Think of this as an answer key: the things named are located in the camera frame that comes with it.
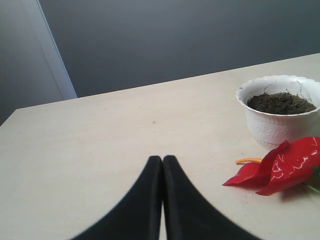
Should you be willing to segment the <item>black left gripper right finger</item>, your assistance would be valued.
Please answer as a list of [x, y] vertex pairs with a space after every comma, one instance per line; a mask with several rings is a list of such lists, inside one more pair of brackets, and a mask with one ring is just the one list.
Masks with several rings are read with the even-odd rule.
[[164, 217], [168, 240], [257, 240], [216, 208], [189, 180], [177, 158], [163, 159]]

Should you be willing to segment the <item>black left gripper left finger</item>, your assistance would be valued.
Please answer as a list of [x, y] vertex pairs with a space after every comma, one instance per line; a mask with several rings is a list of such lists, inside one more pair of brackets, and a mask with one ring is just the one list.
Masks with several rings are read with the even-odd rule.
[[75, 240], [158, 240], [162, 214], [162, 159], [150, 156], [121, 201]]

